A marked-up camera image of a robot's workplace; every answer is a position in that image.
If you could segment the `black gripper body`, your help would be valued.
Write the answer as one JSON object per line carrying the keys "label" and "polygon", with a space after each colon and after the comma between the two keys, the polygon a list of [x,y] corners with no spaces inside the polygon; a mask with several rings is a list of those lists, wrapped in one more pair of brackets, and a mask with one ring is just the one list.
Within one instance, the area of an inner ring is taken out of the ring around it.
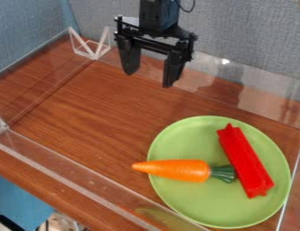
{"label": "black gripper body", "polygon": [[[195,42],[199,36],[183,29],[177,24],[172,25],[166,30],[160,31],[158,29],[142,28],[138,17],[118,15],[116,22],[118,25],[114,33],[116,41],[124,51],[129,51],[134,46],[138,46],[161,54],[168,54],[176,49],[181,51],[184,60],[195,58]],[[181,46],[160,42],[158,38],[175,38],[181,43]]]}

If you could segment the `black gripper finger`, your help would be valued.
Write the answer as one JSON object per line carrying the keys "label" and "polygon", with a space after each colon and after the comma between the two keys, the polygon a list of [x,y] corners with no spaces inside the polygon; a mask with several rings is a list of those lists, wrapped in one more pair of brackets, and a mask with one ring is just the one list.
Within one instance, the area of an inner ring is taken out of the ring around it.
{"label": "black gripper finger", "polygon": [[120,59],[125,73],[132,75],[141,67],[141,46],[132,38],[118,37]]}
{"label": "black gripper finger", "polygon": [[164,69],[164,82],[162,87],[169,88],[173,86],[175,82],[181,78],[181,73],[185,67],[187,60],[183,58],[183,55],[172,51],[165,60],[165,69]]}

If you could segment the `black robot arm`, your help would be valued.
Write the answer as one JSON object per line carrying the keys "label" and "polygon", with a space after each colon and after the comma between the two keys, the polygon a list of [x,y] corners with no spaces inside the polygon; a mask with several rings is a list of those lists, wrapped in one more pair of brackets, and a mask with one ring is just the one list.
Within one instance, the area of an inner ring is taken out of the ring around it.
{"label": "black robot arm", "polygon": [[141,67],[142,49],[166,55],[162,87],[169,88],[181,78],[185,63],[195,58],[199,36],[179,26],[181,0],[141,0],[140,17],[118,15],[114,33],[121,65],[128,75]]}

